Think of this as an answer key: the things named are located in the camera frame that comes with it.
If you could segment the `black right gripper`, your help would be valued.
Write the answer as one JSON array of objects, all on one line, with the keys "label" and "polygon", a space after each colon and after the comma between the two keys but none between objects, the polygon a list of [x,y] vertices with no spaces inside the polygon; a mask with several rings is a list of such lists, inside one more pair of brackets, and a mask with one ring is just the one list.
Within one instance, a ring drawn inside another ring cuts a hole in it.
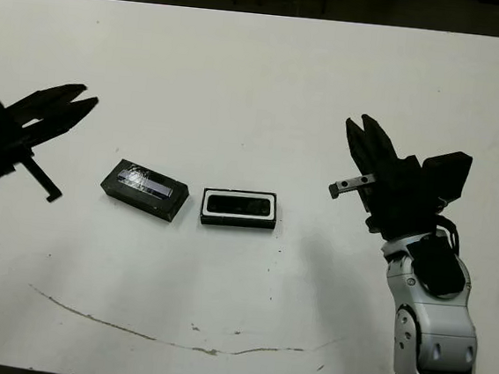
[{"label": "black right gripper", "polygon": [[369,213],[370,232],[383,238],[401,238],[433,232],[437,215],[444,206],[442,172],[447,158],[427,158],[420,163],[415,156],[398,158],[388,134],[368,114],[362,127],[346,120],[346,134],[352,159],[360,176],[329,185],[336,199],[356,191]]}]

